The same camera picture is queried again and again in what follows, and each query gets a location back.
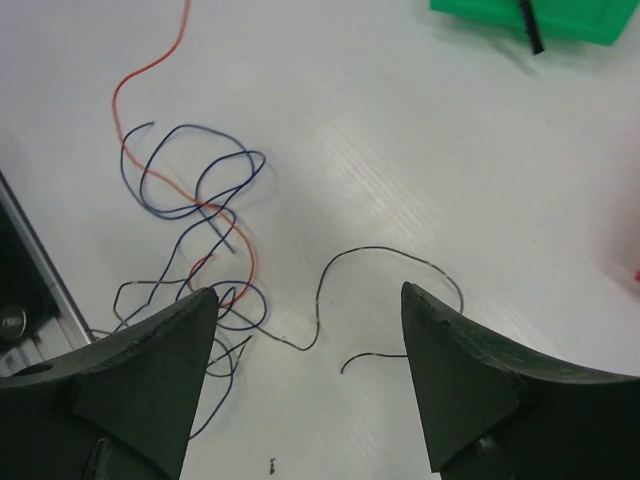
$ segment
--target white surface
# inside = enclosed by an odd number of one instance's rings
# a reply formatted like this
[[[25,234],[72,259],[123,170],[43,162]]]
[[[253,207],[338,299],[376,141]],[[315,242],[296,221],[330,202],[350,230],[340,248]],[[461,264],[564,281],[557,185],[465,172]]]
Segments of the white surface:
[[[97,327],[115,324],[117,285],[157,275],[179,233],[126,195],[109,101],[171,43],[181,8],[31,0],[0,19],[0,167]],[[549,41],[535,59],[509,35],[463,27],[426,0],[195,0],[177,54],[125,88],[125,128],[156,120],[150,148],[202,122],[269,154],[236,205],[259,239],[269,326],[290,340],[312,337],[325,263],[383,243],[449,271],[476,321],[640,374],[640,303],[605,273],[640,257],[640,21],[615,48]],[[183,145],[167,161],[187,181],[203,160]],[[406,362],[338,374],[361,349],[402,351],[404,279],[450,295],[385,255],[337,265],[318,346],[260,338],[184,478],[261,478],[272,457],[272,478],[426,478]],[[207,381],[202,408],[225,387]]]

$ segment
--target green container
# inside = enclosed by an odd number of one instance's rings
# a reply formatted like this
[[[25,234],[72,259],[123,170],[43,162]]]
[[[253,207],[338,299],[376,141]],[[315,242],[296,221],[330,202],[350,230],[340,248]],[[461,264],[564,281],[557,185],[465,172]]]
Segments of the green container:
[[[542,37],[602,45],[614,43],[640,0],[531,0]],[[518,29],[524,28],[518,0],[431,0],[431,8]]]

